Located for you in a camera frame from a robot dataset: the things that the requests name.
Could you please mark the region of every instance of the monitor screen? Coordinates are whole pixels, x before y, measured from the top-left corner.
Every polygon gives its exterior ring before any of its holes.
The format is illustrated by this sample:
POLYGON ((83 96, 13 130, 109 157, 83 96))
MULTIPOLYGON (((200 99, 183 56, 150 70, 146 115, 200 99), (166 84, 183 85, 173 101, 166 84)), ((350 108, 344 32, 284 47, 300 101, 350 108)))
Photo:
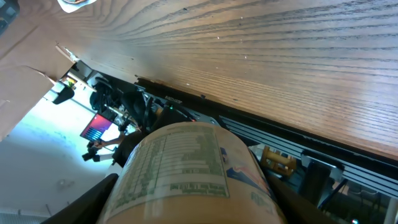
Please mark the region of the monitor screen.
MULTIPOLYGON (((103 141, 110 141, 119 137, 120 132, 116 124, 107 120, 103 116, 96 114, 88 123, 87 127, 80 134, 81 137, 94 141, 102 139, 103 141)), ((107 149, 113 151, 117 145, 106 146, 107 149)))

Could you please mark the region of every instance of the window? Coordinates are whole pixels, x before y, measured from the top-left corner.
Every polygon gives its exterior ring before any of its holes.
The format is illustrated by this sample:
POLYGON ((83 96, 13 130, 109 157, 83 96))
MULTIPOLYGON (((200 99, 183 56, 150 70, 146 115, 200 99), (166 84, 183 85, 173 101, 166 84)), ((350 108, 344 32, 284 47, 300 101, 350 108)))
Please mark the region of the window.
POLYGON ((3 5, 5 5, 5 4, 6 4, 6 2, 4 0, 0 0, 0 8, 2 8, 3 5))
POLYGON ((6 14, 7 14, 8 16, 10 16, 10 17, 12 17, 15 13, 16 13, 16 11, 15 11, 13 8, 11 8, 11 7, 9 7, 9 8, 7 9, 7 11, 6 11, 6 14))

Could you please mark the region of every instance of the printed label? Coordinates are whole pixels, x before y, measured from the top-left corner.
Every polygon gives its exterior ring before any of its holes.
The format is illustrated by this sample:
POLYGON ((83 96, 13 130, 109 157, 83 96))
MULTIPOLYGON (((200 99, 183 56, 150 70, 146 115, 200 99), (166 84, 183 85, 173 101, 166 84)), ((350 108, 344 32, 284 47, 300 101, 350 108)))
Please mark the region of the printed label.
POLYGON ((124 170, 109 217, 164 197, 229 197, 221 154, 211 127, 170 128, 168 134, 136 147, 124 170))
POLYGON ((269 187, 258 170, 251 169, 242 159, 236 157, 233 153, 227 153, 225 148, 221 147, 220 149, 226 166, 227 177, 249 184, 270 195, 269 187))
POLYGON ((166 97, 165 97, 165 99, 166 99, 166 100, 173 101, 173 102, 176 102, 176 103, 178 103, 178 104, 182 103, 182 101, 181 101, 181 100, 178 100, 178 99, 172 98, 171 96, 166 96, 166 97))

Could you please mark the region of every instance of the cardboard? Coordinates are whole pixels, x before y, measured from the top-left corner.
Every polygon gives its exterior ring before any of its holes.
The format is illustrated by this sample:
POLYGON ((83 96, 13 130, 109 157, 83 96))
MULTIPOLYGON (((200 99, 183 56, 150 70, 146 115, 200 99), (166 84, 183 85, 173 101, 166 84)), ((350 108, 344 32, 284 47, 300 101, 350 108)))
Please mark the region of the cardboard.
POLYGON ((0 37, 0 46, 2 141, 73 62, 57 50, 55 38, 29 17, 15 19, 0 37))

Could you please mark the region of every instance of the wooden tabletop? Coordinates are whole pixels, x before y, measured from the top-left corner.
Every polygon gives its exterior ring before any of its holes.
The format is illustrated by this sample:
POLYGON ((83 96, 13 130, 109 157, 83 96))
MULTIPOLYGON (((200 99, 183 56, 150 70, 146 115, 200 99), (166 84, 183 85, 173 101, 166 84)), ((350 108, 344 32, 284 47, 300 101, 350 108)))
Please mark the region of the wooden tabletop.
POLYGON ((20 0, 95 70, 216 101, 398 159, 398 3, 20 0))

